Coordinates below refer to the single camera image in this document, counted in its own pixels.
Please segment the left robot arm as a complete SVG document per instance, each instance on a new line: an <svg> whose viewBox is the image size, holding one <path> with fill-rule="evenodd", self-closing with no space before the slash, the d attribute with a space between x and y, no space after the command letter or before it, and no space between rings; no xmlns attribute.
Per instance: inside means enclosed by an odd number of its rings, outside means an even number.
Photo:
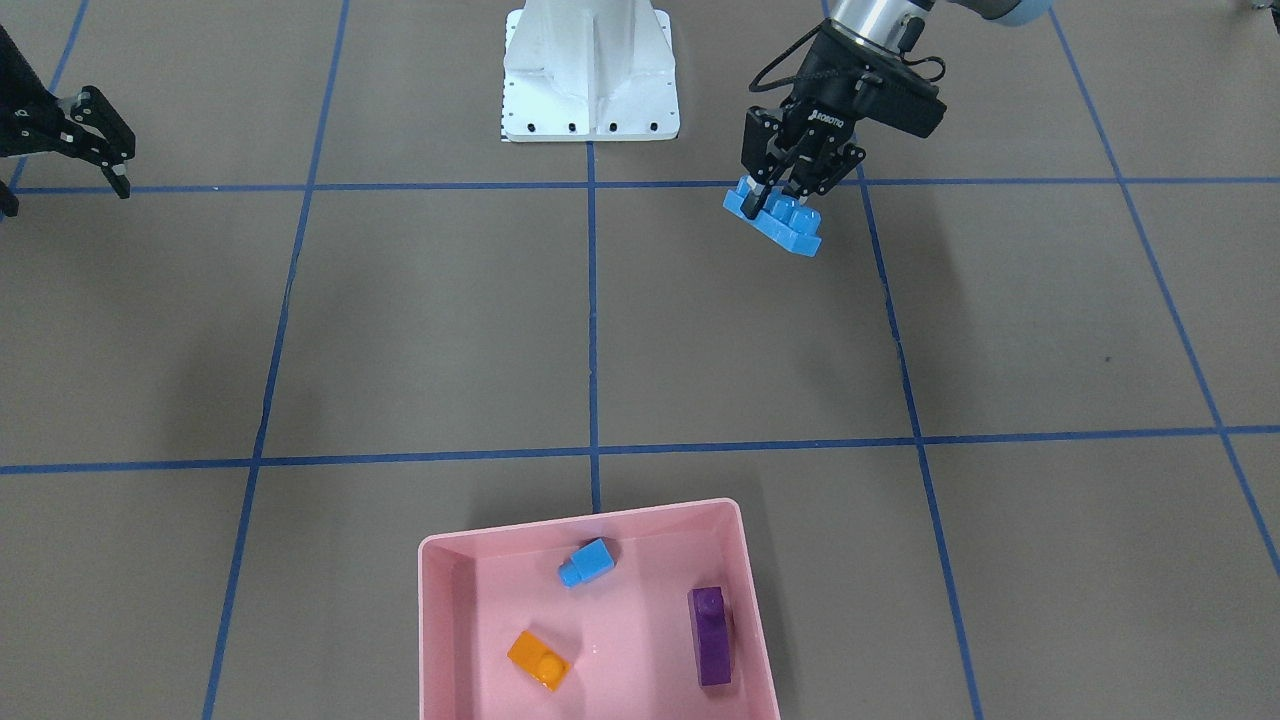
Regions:
<svg viewBox="0 0 1280 720"><path fill-rule="evenodd" d="M838 1L826 18L762 68L753 94L778 88L777 108L745 117L740 211L755 219L773 197L801 202L835 188L865 160L858 124L869 120L929 137L947 110L940 56L911 59L933 1Z"/></svg>

